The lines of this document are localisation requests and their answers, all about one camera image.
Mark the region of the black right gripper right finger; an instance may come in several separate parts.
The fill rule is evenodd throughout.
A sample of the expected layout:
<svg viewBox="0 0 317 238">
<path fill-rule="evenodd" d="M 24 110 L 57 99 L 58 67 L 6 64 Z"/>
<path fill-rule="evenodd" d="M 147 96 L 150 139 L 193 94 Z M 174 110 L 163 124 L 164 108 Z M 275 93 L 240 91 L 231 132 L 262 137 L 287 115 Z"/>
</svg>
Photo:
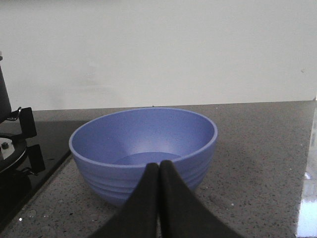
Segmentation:
<svg viewBox="0 0 317 238">
<path fill-rule="evenodd" d="M 164 238 L 240 238 L 187 187 L 172 161 L 160 163 L 159 218 Z"/>
</svg>

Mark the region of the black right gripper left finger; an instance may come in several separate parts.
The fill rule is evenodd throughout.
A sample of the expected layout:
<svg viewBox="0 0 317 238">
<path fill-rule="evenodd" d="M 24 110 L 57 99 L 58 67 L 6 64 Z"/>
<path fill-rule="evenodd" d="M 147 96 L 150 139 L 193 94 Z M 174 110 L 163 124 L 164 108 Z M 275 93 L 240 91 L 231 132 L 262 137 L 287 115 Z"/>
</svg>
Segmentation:
<svg viewBox="0 0 317 238">
<path fill-rule="evenodd" d="M 159 166 L 146 165 L 131 196 L 91 238 L 155 238 L 157 235 Z"/>
</svg>

